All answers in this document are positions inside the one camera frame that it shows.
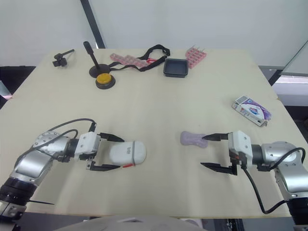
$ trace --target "black strap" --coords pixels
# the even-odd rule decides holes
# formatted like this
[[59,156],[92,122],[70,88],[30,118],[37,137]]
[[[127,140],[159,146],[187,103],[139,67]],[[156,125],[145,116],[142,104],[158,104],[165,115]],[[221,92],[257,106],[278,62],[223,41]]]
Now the black strap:
[[[168,48],[164,47],[163,45],[157,44],[157,45],[155,45],[155,46],[149,48],[149,49],[147,50],[147,52],[146,52],[143,56],[137,58],[137,59],[140,59],[140,60],[147,60],[147,59],[149,58],[149,56],[150,56],[150,53],[151,53],[152,51],[156,50],[156,49],[162,50],[163,53],[164,53],[165,55],[162,56],[162,57],[160,57],[160,58],[157,59],[155,62],[153,62],[153,63],[151,63],[151,64],[149,64],[149,65],[147,65],[147,66],[145,66],[145,67],[138,68],[138,67],[135,66],[135,65],[126,65],[126,66],[124,66],[124,67],[122,67],[122,68],[119,68],[119,69],[110,68],[110,71],[123,70],[123,69],[126,69],[126,68],[128,68],[128,67],[133,67],[133,68],[135,68],[135,69],[137,69],[138,71],[141,71],[141,72],[142,72],[142,71],[150,70],[151,68],[153,68],[153,67],[155,67],[155,66],[158,66],[158,65],[160,65],[161,63],[163,63],[163,62],[165,61],[165,59],[170,55],[170,50],[169,50]],[[119,63],[119,62],[113,62],[113,63],[109,64],[108,66],[109,66],[109,67],[113,67],[113,66],[116,66],[116,65],[118,65],[118,64],[121,64],[121,63]]]

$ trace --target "robotic arm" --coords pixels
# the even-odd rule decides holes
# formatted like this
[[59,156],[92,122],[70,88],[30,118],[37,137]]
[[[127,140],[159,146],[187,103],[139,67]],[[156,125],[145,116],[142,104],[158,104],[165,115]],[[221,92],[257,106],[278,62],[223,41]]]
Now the robotic arm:
[[[82,134],[79,139],[76,139],[78,134],[76,129],[68,130],[62,134],[53,131],[80,120],[88,120],[92,124],[89,132]],[[101,139],[124,142],[123,139],[112,134],[94,133],[95,127],[94,120],[76,119],[39,135],[33,146],[17,159],[14,170],[0,188],[0,220],[17,220],[23,215],[28,202],[37,202],[31,201],[30,198],[51,169],[54,160],[59,162],[69,162],[70,158],[86,160],[86,169],[92,171],[108,171],[119,168],[120,166],[116,165],[95,165],[93,159]],[[65,136],[72,131],[76,133],[74,138]]]
[[[308,224],[308,172],[303,167],[305,149],[296,148],[288,142],[278,141],[263,145],[251,144],[250,137],[242,131],[227,134],[215,133],[204,136],[209,141],[228,140],[231,166],[222,167],[215,163],[201,163],[205,167],[222,173],[237,175],[240,165],[255,190],[261,210],[264,214],[271,213],[280,205],[287,203],[290,214],[296,225]],[[257,187],[247,168],[256,165],[258,171],[275,171],[276,182],[284,198],[274,207],[265,210]]]

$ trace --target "purple dog bone toy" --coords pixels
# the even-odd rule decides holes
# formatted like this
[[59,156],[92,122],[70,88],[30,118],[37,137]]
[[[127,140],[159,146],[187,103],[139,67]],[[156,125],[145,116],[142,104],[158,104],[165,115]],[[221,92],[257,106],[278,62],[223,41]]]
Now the purple dog bone toy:
[[181,133],[181,144],[183,145],[197,145],[200,148],[206,148],[207,147],[207,140],[203,140],[202,137],[205,136],[205,134],[194,134],[190,133],[188,131],[183,131]]

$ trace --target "beige table surface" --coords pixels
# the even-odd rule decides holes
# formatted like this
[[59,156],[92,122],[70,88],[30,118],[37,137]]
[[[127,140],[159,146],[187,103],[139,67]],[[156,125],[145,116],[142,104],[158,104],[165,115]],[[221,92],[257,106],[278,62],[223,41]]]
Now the beige table surface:
[[[96,50],[99,63],[109,64],[111,53],[143,55],[145,50]],[[253,188],[238,176],[216,173],[200,162],[229,165],[228,143],[211,142],[205,149],[180,144],[184,130],[216,133],[242,130],[254,144],[288,141],[308,145],[277,99],[276,93],[250,55],[242,50],[206,50],[207,57],[186,78],[163,76],[160,65],[146,72],[114,71],[116,84],[100,90],[89,76],[93,65],[84,50],[68,58],[68,66],[55,68],[47,55],[0,110],[0,183],[8,178],[17,157],[45,130],[65,121],[88,117],[97,132],[142,141],[144,163],[136,167],[95,172],[85,161],[54,163],[33,200],[55,205],[28,204],[28,212],[74,215],[159,214],[176,217],[281,217],[286,205],[263,215]],[[184,58],[173,51],[172,58]],[[260,128],[231,108],[248,95],[273,114]],[[89,123],[60,129],[87,132]],[[107,150],[111,142],[103,143]],[[102,162],[103,154],[98,154]],[[265,208],[282,199],[273,173],[250,170]]]

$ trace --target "yellow button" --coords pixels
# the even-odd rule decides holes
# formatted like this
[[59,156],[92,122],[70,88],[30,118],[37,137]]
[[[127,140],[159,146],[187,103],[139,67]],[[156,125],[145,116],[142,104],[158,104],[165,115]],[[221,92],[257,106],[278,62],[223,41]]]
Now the yellow button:
[[111,75],[107,73],[103,73],[97,76],[96,81],[100,84],[110,83]]

